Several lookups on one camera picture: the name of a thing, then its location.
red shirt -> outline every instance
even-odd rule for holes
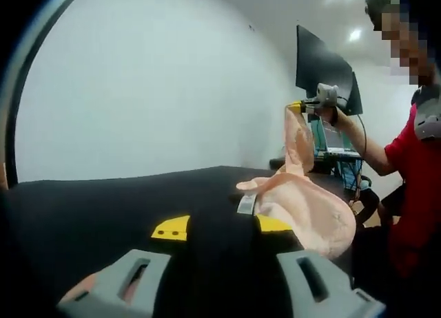
[[[441,146],[417,139],[415,116],[414,104],[406,127],[384,148],[389,162],[407,184],[402,217],[389,236],[392,264],[403,277],[417,264],[418,251],[441,222]]]

ceiling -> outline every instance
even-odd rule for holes
[[[296,25],[301,24],[321,38],[349,63],[369,60],[390,64],[389,43],[373,32],[365,14],[365,0],[224,0],[235,6],[255,30],[277,48],[290,70],[296,68]],[[360,29],[360,39],[349,42]]]

laptop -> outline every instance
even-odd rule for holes
[[[359,158],[360,154],[353,148],[348,138],[328,122],[321,120],[325,133],[326,151],[330,154]]]

white wall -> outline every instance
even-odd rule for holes
[[[19,182],[266,168],[304,94],[255,30],[219,0],[76,0],[24,87]]]
[[[357,76],[363,104],[362,120],[367,135],[385,146],[406,125],[413,93],[418,88],[409,84],[405,68],[398,69],[396,61],[391,67],[379,67],[369,62],[349,61]],[[372,179],[373,190],[385,197],[402,184],[399,173],[380,177],[365,164],[363,173]]]

black table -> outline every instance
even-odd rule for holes
[[[60,299],[73,285],[115,262],[132,248],[148,248],[164,220],[207,209],[217,218],[236,210],[236,183],[273,171],[238,167],[140,178],[38,181],[7,192],[12,230],[39,281]],[[341,198],[341,183],[311,174]]]

